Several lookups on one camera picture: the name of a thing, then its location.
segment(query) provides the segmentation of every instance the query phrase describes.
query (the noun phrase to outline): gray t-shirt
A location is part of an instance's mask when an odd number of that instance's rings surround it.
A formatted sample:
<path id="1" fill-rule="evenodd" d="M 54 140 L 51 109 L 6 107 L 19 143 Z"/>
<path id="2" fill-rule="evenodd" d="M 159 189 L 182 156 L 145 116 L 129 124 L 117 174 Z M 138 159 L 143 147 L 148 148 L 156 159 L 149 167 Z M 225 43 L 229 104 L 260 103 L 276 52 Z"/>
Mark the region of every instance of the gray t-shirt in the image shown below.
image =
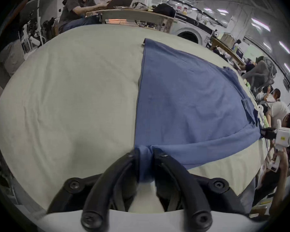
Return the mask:
<path id="1" fill-rule="evenodd" d="M 94 5 L 96 5 L 94 0 L 86 0 L 86 2 L 84 2 L 83 0 L 68 0 L 60 16 L 60 21 L 58 25 L 59 33 L 62 33 L 62 28 L 67 23 L 85 17 L 85 15 L 78 15 L 74 13 L 73 9 L 75 7 L 88 7 Z"/>

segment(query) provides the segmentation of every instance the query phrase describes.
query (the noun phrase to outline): desk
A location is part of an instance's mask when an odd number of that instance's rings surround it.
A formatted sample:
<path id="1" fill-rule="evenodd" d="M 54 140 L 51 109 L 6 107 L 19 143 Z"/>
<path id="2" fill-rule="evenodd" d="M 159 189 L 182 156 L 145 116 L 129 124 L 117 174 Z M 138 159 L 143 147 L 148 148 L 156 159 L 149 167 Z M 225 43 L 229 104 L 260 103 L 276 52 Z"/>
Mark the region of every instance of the desk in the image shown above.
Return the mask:
<path id="1" fill-rule="evenodd" d="M 133 149 L 145 38 L 220 68 L 227 65 L 207 48 L 176 35 L 87 25 L 38 48 L 7 84 L 0 97 L 0 149 L 16 180 L 41 207 L 48 208 L 68 178 L 103 173 Z M 253 99 L 240 76 L 238 80 Z M 266 155 L 264 140 L 258 140 L 189 172 L 224 178 L 239 195 Z"/>
<path id="2" fill-rule="evenodd" d="M 235 52 L 233 52 L 224 43 L 222 43 L 220 40 L 214 38 L 213 36 L 210 38 L 210 41 L 212 41 L 212 46 L 210 47 L 210 50 L 213 50 L 215 46 L 220 47 L 226 53 L 228 53 L 229 55 L 232 56 L 232 58 L 238 63 L 238 65 L 242 71 L 245 70 L 245 63 L 243 62 L 243 60 L 240 59 L 240 57 Z"/>
<path id="3" fill-rule="evenodd" d="M 126 20 L 136 20 L 136 21 L 146 21 L 159 25 L 159 31 L 165 33 L 170 32 L 171 25 L 177 19 L 169 17 L 163 14 L 157 14 L 153 12 L 148 12 L 145 10 L 136 9 L 107 9 L 107 10 L 97 10 L 93 11 L 95 13 L 101 13 L 102 23 L 109 19 L 126 19 Z"/>

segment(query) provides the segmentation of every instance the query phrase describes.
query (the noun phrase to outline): laptop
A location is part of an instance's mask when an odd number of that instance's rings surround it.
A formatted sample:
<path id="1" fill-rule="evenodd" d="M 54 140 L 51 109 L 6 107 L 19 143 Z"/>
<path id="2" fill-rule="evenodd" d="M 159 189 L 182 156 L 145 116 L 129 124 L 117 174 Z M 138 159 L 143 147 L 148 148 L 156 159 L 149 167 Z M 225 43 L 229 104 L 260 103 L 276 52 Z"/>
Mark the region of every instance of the laptop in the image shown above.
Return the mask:
<path id="1" fill-rule="evenodd" d="M 114 7 L 130 7 L 133 0 L 111 0 L 106 6 L 107 9 L 113 9 Z"/>

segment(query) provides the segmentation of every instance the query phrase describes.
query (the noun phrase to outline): gray chair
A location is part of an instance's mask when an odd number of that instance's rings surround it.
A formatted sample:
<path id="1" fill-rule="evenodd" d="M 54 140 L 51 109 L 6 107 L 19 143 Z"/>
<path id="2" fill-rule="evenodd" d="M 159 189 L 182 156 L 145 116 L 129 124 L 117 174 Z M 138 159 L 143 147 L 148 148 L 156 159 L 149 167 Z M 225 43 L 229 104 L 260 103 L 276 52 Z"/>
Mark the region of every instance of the gray chair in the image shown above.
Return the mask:
<path id="1" fill-rule="evenodd" d="M 264 57 L 251 71 L 242 75 L 250 83 L 251 92 L 256 95 L 263 87 L 274 83 L 277 70 L 270 58 Z"/>

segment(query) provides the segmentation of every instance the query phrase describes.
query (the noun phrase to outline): backpack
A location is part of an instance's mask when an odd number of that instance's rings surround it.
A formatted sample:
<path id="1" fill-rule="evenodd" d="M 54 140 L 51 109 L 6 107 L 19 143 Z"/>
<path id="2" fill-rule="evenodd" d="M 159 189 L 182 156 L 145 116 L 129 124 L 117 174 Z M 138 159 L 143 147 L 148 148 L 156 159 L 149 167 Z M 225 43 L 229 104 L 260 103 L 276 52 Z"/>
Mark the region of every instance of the backpack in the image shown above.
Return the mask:
<path id="1" fill-rule="evenodd" d="M 161 3 L 153 9 L 154 13 L 166 15 L 169 17 L 175 17 L 175 10 L 167 5 L 166 3 Z"/>

